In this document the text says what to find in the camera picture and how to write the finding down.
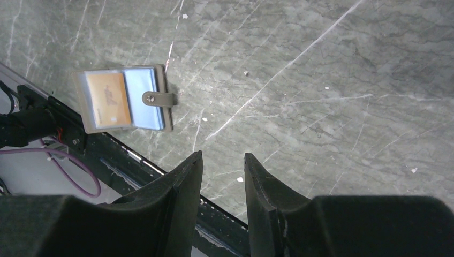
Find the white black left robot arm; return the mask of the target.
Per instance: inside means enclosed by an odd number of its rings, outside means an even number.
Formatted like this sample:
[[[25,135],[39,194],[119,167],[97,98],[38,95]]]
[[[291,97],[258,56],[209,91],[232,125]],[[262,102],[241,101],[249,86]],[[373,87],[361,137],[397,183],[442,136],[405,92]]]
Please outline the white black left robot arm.
[[[57,133],[57,123],[46,108],[1,115],[1,148],[25,147],[32,141]]]

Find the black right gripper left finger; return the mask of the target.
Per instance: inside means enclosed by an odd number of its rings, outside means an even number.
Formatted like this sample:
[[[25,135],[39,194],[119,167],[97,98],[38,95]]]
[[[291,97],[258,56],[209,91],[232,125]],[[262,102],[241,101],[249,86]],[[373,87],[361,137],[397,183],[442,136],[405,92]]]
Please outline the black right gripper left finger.
[[[1,256],[190,256],[202,152],[114,202],[1,197]]]

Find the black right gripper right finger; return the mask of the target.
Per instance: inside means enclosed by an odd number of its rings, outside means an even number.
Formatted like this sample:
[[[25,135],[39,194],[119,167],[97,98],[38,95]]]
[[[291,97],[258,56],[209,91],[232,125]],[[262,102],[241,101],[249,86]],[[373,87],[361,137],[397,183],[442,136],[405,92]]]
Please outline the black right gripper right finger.
[[[437,198],[309,199],[244,160],[251,256],[453,256],[453,212]]]

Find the orange credit card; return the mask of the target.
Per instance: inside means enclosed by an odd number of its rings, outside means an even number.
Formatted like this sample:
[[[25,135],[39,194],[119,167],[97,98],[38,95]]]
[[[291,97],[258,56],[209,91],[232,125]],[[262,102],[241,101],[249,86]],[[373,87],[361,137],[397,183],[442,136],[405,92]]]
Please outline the orange credit card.
[[[123,73],[116,70],[85,73],[97,129],[132,125]]]

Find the grey leather card holder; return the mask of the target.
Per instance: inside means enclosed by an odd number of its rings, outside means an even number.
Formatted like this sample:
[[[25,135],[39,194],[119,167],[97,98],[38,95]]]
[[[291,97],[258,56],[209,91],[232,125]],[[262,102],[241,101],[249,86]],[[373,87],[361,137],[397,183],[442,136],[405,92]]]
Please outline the grey leather card holder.
[[[174,94],[167,89],[163,64],[80,70],[72,80],[88,134],[173,129]]]

